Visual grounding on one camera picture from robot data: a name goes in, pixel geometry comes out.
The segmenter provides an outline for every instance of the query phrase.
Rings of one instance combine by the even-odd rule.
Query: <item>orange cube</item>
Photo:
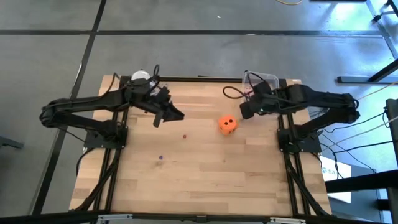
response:
[[[226,115],[218,120],[218,127],[224,135],[229,135],[238,127],[238,122],[232,115]]]

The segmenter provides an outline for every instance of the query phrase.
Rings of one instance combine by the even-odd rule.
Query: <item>wooden table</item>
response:
[[[111,75],[99,91],[108,89]],[[300,80],[287,80],[287,84]],[[220,133],[217,119],[239,115],[240,100],[226,98],[226,85],[240,83],[161,82],[168,84],[183,121],[152,125],[153,114],[129,110],[129,134],[122,150],[112,212],[194,213],[219,215],[292,214],[286,171],[279,151],[277,114],[239,122],[229,136]],[[115,82],[113,89],[119,85]],[[94,119],[111,119],[95,111]],[[309,120],[307,110],[293,115],[296,124]],[[95,149],[81,162],[70,208],[79,206],[98,181],[104,149]],[[318,203],[331,212],[319,161],[301,153],[305,183]],[[300,192],[295,186],[299,211]],[[100,208],[104,208],[107,187]]]

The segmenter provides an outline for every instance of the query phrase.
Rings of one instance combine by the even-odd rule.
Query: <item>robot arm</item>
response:
[[[59,128],[65,125],[82,128],[88,131],[88,136],[89,133],[91,136],[99,135],[101,141],[104,142],[125,142],[125,137],[120,138],[124,135],[123,132],[127,132],[126,127],[117,121],[97,121],[73,113],[94,110],[119,112],[130,106],[135,106],[145,112],[155,114],[155,127],[159,127],[161,119],[164,122],[183,120],[184,114],[172,104],[170,91],[167,87],[162,87],[157,94],[151,95],[154,87],[150,85],[150,81],[145,78],[131,80],[120,89],[107,91],[102,96],[51,101],[42,108],[40,121],[48,128]]]
[[[336,94],[314,91],[305,85],[294,84],[285,88],[271,90],[267,82],[253,86],[252,95],[240,109],[244,119],[254,114],[289,114],[309,106],[328,108],[328,112],[303,125],[295,125],[298,137],[318,131],[334,123],[351,124],[359,118],[356,111],[359,103],[350,94]]]

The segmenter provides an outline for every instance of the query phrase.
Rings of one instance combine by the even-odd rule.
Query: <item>black cable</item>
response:
[[[336,131],[337,129],[350,128],[350,127],[353,127],[353,126],[356,126],[356,125],[359,125],[359,124],[363,124],[363,123],[368,122],[368,121],[370,121],[370,120],[372,120],[372,119],[374,119],[374,118],[377,118],[377,117],[379,117],[379,116],[381,116],[381,115],[383,115],[383,114],[384,114],[384,112],[381,113],[381,114],[375,115],[375,116],[373,116],[373,117],[367,119],[366,121],[362,121],[362,122],[360,122],[360,123],[352,124],[352,125],[349,125],[349,126],[344,126],[344,127],[335,128],[335,129],[333,129],[332,131],[328,131],[328,130],[326,130],[325,128],[323,128],[323,130],[325,130],[327,133],[333,133],[333,131]]]
[[[324,135],[323,133],[322,133],[321,135],[324,136],[325,138],[327,138],[327,140],[329,140],[330,142],[332,142],[334,145],[336,145],[336,146],[339,147],[340,149],[345,150],[345,148],[343,148],[343,147],[339,146],[338,144],[336,144],[334,141],[332,141],[330,138],[328,138],[328,136]],[[353,159],[355,159],[357,162],[359,162],[360,164],[366,166],[366,167],[369,168],[371,171],[373,171],[374,173],[376,173],[372,167],[370,167],[369,165],[367,165],[367,164],[361,162],[359,159],[355,158],[354,155],[352,155],[351,153],[349,153],[349,152],[347,152],[347,153],[348,153]]]
[[[355,109],[358,109],[358,107],[359,107],[359,101],[358,101],[357,99],[354,99],[354,102],[356,103],[356,104],[355,104]]]
[[[258,77],[259,79],[261,79],[262,81],[267,82],[263,78],[261,78],[259,75],[255,74],[255,73],[252,73],[252,72],[249,72],[248,73],[248,81],[249,81],[249,85],[250,85],[250,87],[252,89],[254,89],[254,87],[253,87],[253,84],[251,83],[250,75],[254,75],[255,77]]]
[[[385,141],[385,142],[379,142],[379,143],[374,143],[374,144],[367,144],[367,145],[363,145],[363,146],[357,146],[357,147],[353,147],[351,149],[344,149],[342,151],[337,151],[336,153],[348,152],[348,151],[351,151],[351,150],[354,150],[354,149],[360,149],[360,148],[363,148],[363,147],[370,147],[370,146],[378,146],[378,145],[381,145],[381,144],[388,144],[388,143],[393,143],[393,142],[398,142],[398,140]]]
[[[311,118],[311,117],[314,117],[314,116],[317,116],[317,118],[318,118],[322,113],[327,113],[327,112],[328,112],[328,110],[312,111],[312,112],[310,113],[310,118]]]
[[[148,94],[149,94],[149,95],[152,93],[152,91],[154,91],[154,89],[155,89],[156,87],[159,86],[159,83],[160,83],[159,70],[160,70],[160,65],[155,65],[155,68],[154,68],[154,72],[153,72],[153,76],[152,76],[152,77],[154,78],[154,80],[156,80],[156,83],[155,83],[154,86],[152,86],[152,88],[149,89],[149,91],[148,91]]]
[[[73,133],[67,131],[66,129],[63,129],[63,128],[58,128],[58,129],[59,129],[59,130],[62,130],[62,131],[65,131],[66,133],[68,133],[68,134],[70,134],[71,136],[77,138],[78,140],[82,141],[83,143],[86,143],[86,141],[82,140],[81,138],[79,138],[79,137],[76,136],[75,134],[73,134]]]
[[[227,95],[226,93],[225,93],[225,90],[226,89],[232,89],[232,90],[235,90],[235,91],[237,91],[239,94],[240,94],[240,96],[229,96],[229,95]],[[240,98],[242,98],[242,97],[245,97],[246,99],[248,98],[248,94],[250,94],[250,93],[252,93],[252,91],[250,91],[250,92],[248,92],[248,93],[243,93],[241,90],[239,90],[238,88],[236,88],[236,87],[233,87],[233,86],[226,86],[226,87],[224,87],[223,88],[223,94],[224,94],[224,96],[226,96],[227,98],[229,98],[229,99],[233,99],[233,100],[236,100],[236,99],[240,99]]]
[[[323,143],[320,143],[320,144],[321,144],[322,146],[327,147],[327,148],[331,151],[331,153],[332,153],[332,155],[333,155],[333,157],[334,157],[334,159],[335,159],[335,169],[336,169],[336,171],[337,171],[337,179],[338,179],[339,177],[341,177],[342,179],[344,179],[344,177],[341,176],[340,172],[338,171],[337,156],[336,156],[336,153],[334,152],[334,150],[332,150],[331,148],[329,148],[327,145],[325,145],[325,144],[323,144]]]
[[[93,149],[94,149],[94,148],[88,148],[87,151],[86,151],[85,153],[83,153],[83,154],[79,157],[79,159],[77,160],[77,163],[76,163],[76,176],[79,174],[79,168],[80,168],[80,162],[81,162],[81,160],[82,160],[89,152],[91,152]]]
[[[274,95],[263,94],[261,96],[264,97],[264,98],[272,99],[272,100],[280,100],[280,101],[283,101],[283,102],[286,102],[286,103],[293,104],[295,106],[300,105],[299,103],[294,103],[293,101],[285,100],[283,98],[279,98],[278,96],[274,96]]]
[[[386,113],[387,113],[387,110],[384,109],[384,113],[383,113],[383,116],[382,116],[381,119],[383,119],[383,123],[384,123],[385,127],[386,127],[386,128],[390,128],[390,126],[387,126],[386,121],[384,120],[384,115],[386,115]]]
[[[359,161],[359,159],[355,158],[350,152],[347,152],[347,153],[348,153],[352,158],[354,158],[357,162],[359,162],[360,164],[362,164],[362,165],[368,167],[374,174],[376,173],[376,171],[374,171],[374,169],[373,169],[372,167],[370,167],[370,166],[368,166],[367,164],[365,164],[365,163]]]

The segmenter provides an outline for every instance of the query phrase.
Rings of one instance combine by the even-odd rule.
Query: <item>gray floor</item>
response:
[[[376,10],[382,9],[382,1],[372,3]],[[0,29],[90,30],[99,4],[95,0],[0,0]],[[303,0],[301,5],[285,6],[271,0],[113,0],[106,4],[99,29],[377,30],[371,19],[363,2]],[[381,22],[398,45],[396,16],[384,16]],[[69,96],[87,40],[85,35],[0,35],[0,135],[25,144],[22,150],[0,148],[0,217],[30,212],[55,137],[55,130],[41,126],[40,108],[50,100]],[[97,36],[79,96],[96,95],[104,74],[130,75],[142,68],[152,71],[159,63],[163,76],[240,77],[244,70],[253,70],[281,78],[299,78],[316,90],[360,97],[382,86],[337,85],[335,78],[370,76],[392,60],[381,37]],[[397,86],[392,86],[361,100],[359,121],[381,113],[385,99],[397,98],[397,90]],[[337,141],[380,123],[381,118],[327,135]],[[71,131],[84,136],[83,131]],[[387,140],[389,130],[381,127],[341,146],[349,148]],[[321,141],[331,144],[323,138]],[[67,211],[81,149],[82,143],[66,137],[44,212]],[[391,145],[359,149],[353,155],[377,171],[397,168]],[[338,159],[362,166],[347,154],[339,154]]]

